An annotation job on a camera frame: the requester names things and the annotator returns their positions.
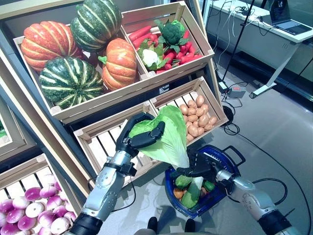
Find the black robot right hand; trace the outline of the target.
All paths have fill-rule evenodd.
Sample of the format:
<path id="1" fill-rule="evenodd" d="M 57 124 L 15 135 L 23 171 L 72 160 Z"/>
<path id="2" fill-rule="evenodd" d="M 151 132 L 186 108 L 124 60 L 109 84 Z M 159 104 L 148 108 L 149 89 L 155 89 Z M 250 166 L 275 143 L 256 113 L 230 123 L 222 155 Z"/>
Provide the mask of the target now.
<path id="1" fill-rule="evenodd" d="M 178 175 L 187 177 L 203 177 L 207 181 L 215 181 L 217 173 L 223 169 L 223 165 L 212 156 L 205 153 L 195 152 L 189 155 L 190 166 L 187 168 L 178 167 Z"/>

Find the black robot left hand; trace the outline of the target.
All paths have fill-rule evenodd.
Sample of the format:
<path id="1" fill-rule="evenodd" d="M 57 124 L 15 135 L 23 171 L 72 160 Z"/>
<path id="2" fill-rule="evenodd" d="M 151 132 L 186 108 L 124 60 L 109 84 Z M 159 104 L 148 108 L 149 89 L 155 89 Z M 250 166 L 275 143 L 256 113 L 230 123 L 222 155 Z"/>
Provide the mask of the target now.
<path id="1" fill-rule="evenodd" d="M 151 131 L 141 132 L 133 137 L 129 137 L 131 130 L 136 124 L 144 120 L 154 119 L 154 116 L 145 112 L 132 116 L 130 120 L 127 121 L 116 141 L 115 151 L 125 151 L 133 158 L 139 153 L 139 149 L 156 143 L 164 133 L 165 123 L 163 121 L 160 121 Z"/>

